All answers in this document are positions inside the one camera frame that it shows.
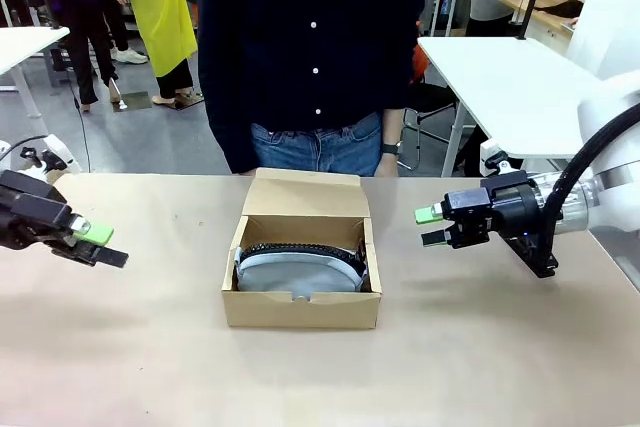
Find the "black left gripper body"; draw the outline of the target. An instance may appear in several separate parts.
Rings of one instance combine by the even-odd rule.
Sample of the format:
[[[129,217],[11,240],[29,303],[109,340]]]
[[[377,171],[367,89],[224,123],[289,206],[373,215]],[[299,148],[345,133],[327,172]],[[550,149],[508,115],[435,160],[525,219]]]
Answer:
[[[72,234],[74,214],[52,185],[16,171],[0,172],[0,247],[23,250],[61,243]]]

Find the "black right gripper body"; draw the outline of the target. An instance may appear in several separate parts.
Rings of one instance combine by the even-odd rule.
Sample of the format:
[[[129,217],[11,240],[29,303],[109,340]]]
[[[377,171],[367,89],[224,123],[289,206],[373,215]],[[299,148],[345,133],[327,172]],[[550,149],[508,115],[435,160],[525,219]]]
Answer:
[[[486,243],[490,232],[506,239],[531,234],[540,216],[533,181],[522,170],[484,178],[478,188],[443,200],[443,217],[452,222],[445,239],[454,249]]]

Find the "grey zippered pencil case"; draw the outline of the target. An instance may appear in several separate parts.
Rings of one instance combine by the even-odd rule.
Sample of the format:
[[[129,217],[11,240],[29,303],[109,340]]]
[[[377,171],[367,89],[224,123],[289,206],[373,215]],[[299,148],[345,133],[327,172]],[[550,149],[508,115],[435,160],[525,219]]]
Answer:
[[[258,243],[234,254],[237,288],[245,292],[359,292],[368,277],[365,257],[321,244]]]

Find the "person's left forearm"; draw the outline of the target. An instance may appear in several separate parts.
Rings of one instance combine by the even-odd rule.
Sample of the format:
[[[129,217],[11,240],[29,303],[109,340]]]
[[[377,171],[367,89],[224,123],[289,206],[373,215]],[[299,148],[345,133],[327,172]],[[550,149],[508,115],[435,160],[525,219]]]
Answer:
[[[404,113],[404,109],[384,110],[382,117],[382,139],[385,145],[396,145],[401,141]]]

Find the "brown cardboard box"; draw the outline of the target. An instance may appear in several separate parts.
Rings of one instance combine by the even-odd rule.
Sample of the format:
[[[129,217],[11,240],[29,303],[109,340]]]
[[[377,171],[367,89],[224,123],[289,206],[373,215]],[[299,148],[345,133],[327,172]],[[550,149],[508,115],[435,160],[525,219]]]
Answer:
[[[359,292],[245,292],[234,254],[258,243],[321,244],[360,252],[368,277]],[[251,182],[229,248],[221,288],[231,327],[373,329],[382,286],[369,203],[355,175],[260,168]]]

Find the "person's left hand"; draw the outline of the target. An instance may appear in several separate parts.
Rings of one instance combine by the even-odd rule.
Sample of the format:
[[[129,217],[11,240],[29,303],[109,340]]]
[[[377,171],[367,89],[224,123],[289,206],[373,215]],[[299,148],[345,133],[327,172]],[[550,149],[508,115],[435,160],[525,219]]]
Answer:
[[[376,168],[375,177],[397,178],[398,177],[398,157],[394,154],[383,153]]]

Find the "black stapler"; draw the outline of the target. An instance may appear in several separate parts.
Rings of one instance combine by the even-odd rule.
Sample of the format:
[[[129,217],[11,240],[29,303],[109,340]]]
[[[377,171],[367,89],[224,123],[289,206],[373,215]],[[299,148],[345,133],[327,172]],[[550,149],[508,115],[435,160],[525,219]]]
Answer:
[[[527,234],[505,240],[521,261],[539,278],[555,275],[558,261],[552,253],[553,242],[542,234]]]

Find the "large white side table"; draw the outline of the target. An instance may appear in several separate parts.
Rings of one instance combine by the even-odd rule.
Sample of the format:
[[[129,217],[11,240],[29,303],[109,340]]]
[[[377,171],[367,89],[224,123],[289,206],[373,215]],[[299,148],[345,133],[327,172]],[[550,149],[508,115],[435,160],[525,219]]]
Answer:
[[[602,81],[534,39],[421,37],[458,99],[441,175],[449,177],[471,115],[516,159],[569,159],[582,147],[578,105]]]

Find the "square metal floor plate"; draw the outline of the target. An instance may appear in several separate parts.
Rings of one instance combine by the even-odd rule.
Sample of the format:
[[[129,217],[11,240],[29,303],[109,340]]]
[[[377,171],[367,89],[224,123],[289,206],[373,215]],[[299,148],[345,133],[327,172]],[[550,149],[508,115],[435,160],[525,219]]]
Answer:
[[[112,104],[115,113],[129,113],[151,107],[152,102],[146,91],[122,94],[120,100]]]

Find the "dark floor plate under feet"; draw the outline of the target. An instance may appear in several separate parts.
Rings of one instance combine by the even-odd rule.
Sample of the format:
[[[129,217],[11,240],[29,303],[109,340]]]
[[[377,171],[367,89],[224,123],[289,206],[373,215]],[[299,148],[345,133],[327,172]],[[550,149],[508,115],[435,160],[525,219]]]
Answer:
[[[189,93],[177,94],[174,101],[175,110],[183,110],[193,105],[197,105],[204,101],[204,97],[201,93],[192,91]]]

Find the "small white side table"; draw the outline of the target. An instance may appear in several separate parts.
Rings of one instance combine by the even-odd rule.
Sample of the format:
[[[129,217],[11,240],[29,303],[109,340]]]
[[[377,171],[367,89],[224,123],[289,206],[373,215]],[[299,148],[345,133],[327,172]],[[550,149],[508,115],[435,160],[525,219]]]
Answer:
[[[68,34],[69,29],[66,27],[0,28],[0,76],[6,73],[11,75],[37,135],[47,135],[48,129],[30,92],[21,63],[53,46]]]

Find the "wooden workbench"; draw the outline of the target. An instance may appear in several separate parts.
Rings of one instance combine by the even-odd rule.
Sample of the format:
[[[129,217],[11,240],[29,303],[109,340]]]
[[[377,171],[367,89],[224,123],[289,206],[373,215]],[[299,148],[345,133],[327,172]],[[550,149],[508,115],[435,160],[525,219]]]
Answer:
[[[524,23],[530,0],[499,0],[513,10],[512,21]],[[581,0],[536,0],[527,24],[527,37],[535,35],[569,41],[574,33],[572,19],[581,13]]]

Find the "white partition panel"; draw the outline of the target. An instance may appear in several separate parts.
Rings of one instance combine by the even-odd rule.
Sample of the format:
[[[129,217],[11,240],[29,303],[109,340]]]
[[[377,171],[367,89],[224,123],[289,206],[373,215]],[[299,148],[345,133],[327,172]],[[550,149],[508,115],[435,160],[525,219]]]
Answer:
[[[640,70],[640,0],[586,0],[567,57],[601,80]]]

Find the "person in yellow apron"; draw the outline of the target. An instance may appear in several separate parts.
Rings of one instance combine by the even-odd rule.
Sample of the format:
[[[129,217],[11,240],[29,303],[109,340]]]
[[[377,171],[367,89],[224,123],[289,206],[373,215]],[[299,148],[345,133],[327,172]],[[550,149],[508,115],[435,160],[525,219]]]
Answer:
[[[117,1],[130,4],[147,50],[159,90],[152,102],[174,108],[177,94],[195,91],[188,63],[197,51],[191,0]]]

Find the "person in navy shirt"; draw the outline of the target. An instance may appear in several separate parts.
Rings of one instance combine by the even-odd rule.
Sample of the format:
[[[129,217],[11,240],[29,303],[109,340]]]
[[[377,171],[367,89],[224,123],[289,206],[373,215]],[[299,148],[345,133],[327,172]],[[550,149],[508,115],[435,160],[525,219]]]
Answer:
[[[199,0],[199,69],[236,78],[258,167],[374,176],[424,0]]]

